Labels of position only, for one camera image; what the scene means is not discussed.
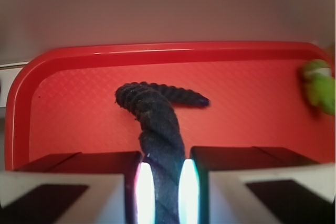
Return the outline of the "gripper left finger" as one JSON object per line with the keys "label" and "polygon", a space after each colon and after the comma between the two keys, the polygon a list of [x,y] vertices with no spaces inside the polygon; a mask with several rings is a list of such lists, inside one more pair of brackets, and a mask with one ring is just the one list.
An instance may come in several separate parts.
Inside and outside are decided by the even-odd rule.
{"label": "gripper left finger", "polygon": [[50,154],[1,172],[1,223],[154,223],[140,152]]}

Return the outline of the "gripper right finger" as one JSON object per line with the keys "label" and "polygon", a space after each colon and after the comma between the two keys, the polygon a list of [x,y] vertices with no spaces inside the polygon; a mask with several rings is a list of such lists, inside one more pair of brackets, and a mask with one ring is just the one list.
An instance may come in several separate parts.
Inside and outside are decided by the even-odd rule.
{"label": "gripper right finger", "polygon": [[181,223],[335,223],[335,164],[283,147],[191,148]]}

